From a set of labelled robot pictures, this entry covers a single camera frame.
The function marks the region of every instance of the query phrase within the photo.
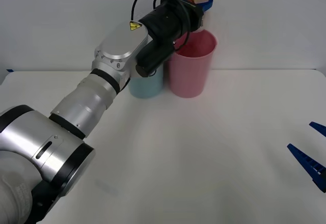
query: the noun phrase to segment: blue cup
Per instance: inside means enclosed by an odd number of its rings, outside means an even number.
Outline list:
[[[163,89],[163,73],[163,65],[161,65],[152,76],[131,78],[128,85],[130,93],[136,98],[155,97]]]

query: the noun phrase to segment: pink plastic cup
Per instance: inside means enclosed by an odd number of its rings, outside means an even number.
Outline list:
[[[176,41],[176,48],[185,35]],[[207,30],[191,33],[187,44],[169,60],[171,91],[182,98],[200,95],[208,77],[212,56],[218,45],[216,37]]]

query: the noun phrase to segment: yellow warning label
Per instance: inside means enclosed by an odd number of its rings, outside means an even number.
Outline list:
[[[139,27],[142,27],[142,24],[139,24],[139,23],[133,22],[133,21],[130,22],[130,30],[131,31],[136,30]]]

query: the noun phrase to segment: white background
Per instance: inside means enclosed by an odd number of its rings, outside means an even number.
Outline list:
[[[89,70],[93,50],[130,18],[133,0],[0,0],[0,63],[14,70]],[[139,0],[136,14],[152,8]],[[326,0],[214,0],[213,68],[326,66]]]

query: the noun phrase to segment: white tabletop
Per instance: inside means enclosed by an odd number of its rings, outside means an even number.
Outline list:
[[[88,72],[14,72],[0,110],[49,115]],[[41,223],[325,223],[326,195],[286,146],[326,165],[326,78],[314,70],[211,71],[203,94],[123,91],[85,140],[97,155]]]

